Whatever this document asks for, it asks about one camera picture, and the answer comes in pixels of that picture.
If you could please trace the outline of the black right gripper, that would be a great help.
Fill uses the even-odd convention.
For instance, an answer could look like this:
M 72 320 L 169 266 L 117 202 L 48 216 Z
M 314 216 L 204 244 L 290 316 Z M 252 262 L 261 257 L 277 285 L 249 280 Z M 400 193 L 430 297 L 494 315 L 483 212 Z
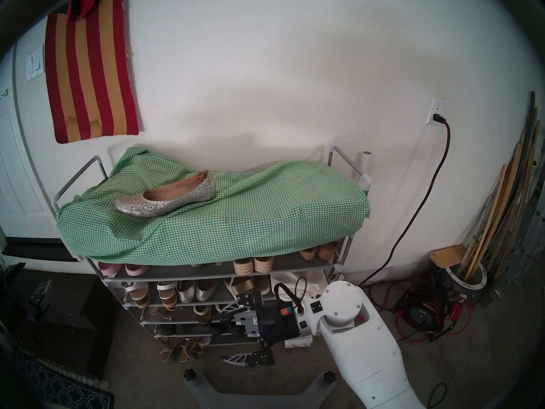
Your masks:
M 238 329 L 244 328 L 247 338 L 257 339 L 260 348 L 254 352 L 222 356 L 221 360 L 235 366 L 272 366 L 273 345 L 300 336 L 297 314 L 301 299 L 289 292 L 290 301 L 276 297 L 275 304 L 266 305 L 260 293 L 243 293 L 238 302 L 216 304 L 218 314 L 238 314 Z

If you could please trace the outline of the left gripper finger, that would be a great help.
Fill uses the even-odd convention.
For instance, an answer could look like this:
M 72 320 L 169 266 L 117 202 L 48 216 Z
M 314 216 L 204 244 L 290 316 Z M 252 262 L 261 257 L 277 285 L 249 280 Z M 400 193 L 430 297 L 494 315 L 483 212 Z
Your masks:
M 30 319 L 38 323 L 48 312 L 52 299 L 52 280 L 40 283 L 30 296 Z
M 25 262 L 19 262 L 15 265 L 2 264 L 2 285 L 11 285 L 25 266 Z

